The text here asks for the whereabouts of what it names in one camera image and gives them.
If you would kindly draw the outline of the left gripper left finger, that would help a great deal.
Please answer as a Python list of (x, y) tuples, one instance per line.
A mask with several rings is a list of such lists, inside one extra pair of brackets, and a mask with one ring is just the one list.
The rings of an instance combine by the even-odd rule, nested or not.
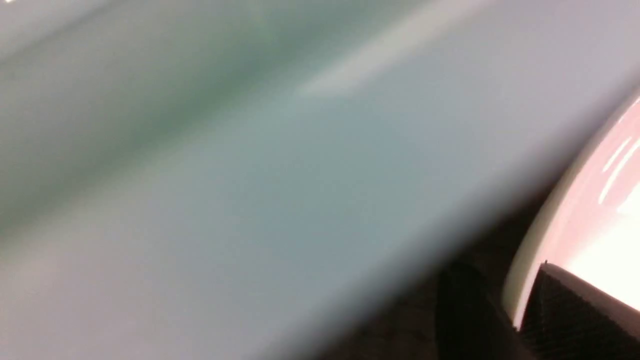
[(441, 360), (531, 358), (485, 276), (459, 261), (438, 276), (436, 344)]

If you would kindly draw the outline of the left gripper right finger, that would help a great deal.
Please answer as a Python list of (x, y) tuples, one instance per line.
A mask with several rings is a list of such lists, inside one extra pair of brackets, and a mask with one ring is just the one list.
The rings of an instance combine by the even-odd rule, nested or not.
[(538, 360), (637, 360), (638, 310), (550, 263), (535, 276), (519, 334)]

